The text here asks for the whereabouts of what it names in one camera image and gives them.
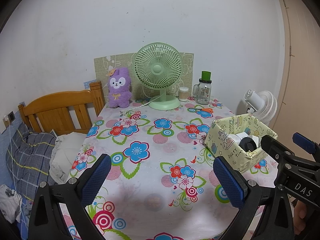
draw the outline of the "human hand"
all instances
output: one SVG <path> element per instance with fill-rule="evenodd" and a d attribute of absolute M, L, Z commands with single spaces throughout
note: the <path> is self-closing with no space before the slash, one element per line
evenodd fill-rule
<path fill-rule="evenodd" d="M 301 231 L 306 227 L 306 223 L 303 220 L 307 214 L 307 206 L 300 200 L 298 200 L 297 205 L 294 208 L 293 214 L 293 225 L 294 233 L 296 235 L 300 234 Z"/>

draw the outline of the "yellow bow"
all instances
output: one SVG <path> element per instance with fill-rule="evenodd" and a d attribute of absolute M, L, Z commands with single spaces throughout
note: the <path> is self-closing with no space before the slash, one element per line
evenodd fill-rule
<path fill-rule="evenodd" d="M 112 96 L 116 99 L 118 99 L 119 96 L 121 96 L 120 94 L 112 94 Z"/>

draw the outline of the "jar handle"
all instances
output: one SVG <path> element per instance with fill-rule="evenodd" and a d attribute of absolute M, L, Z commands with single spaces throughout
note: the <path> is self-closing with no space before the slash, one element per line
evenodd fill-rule
<path fill-rule="evenodd" d="M 195 98 L 198 96 L 199 84 L 193 86 L 192 94 Z"/>

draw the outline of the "cardboard box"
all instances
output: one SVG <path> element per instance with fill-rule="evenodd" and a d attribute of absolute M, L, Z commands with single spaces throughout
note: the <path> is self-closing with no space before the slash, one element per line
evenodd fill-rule
<path fill-rule="evenodd" d="M 228 136 L 228 134 L 241 132 L 258 136 L 258 149 L 253 152 L 245 152 Z M 278 138 L 273 130 L 252 114 L 242 114 L 214 120 L 204 143 L 215 157 L 223 156 L 233 169 L 243 173 L 267 156 L 260 146 L 261 138 L 267 134 L 275 139 Z"/>

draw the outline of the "wooden headboard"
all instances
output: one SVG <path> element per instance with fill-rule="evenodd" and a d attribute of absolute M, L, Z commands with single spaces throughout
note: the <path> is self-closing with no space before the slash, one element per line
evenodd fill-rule
<path fill-rule="evenodd" d="M 92 126 L 86 104 L 93 103 L 96 115 L 105 105 L 101 82 L 90 83 L 90 90 L 66 91 L 40 97 L 27 106 L 19 105 L 24 123 L 36 132 L 52 129 L 57 135 L 79 132 L 87 134 Z M 73 106 L 81 129 L 75 129 L 68 107 Z"/>

